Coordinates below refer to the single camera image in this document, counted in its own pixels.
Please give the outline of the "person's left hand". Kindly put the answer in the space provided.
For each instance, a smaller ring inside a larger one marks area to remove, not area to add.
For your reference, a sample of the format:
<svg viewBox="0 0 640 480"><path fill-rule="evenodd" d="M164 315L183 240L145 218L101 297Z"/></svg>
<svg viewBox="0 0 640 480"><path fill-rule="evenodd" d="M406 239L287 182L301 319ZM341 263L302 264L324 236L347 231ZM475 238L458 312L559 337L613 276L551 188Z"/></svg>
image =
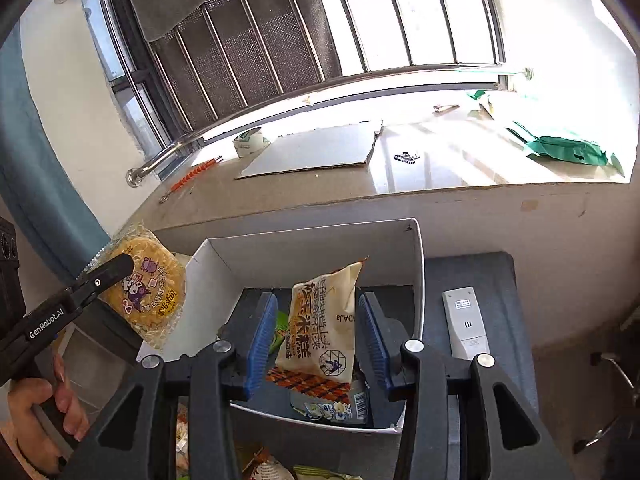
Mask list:
<svg viewBox="0 0 640 480"><path fill-rule="evenodd" d="M28 472L37 478L56 478L66 466L66 438L80 442L90 422L74 393L65 363L53 353L54 381L27 377L12 382L8 393L12 436Z"/></svg>

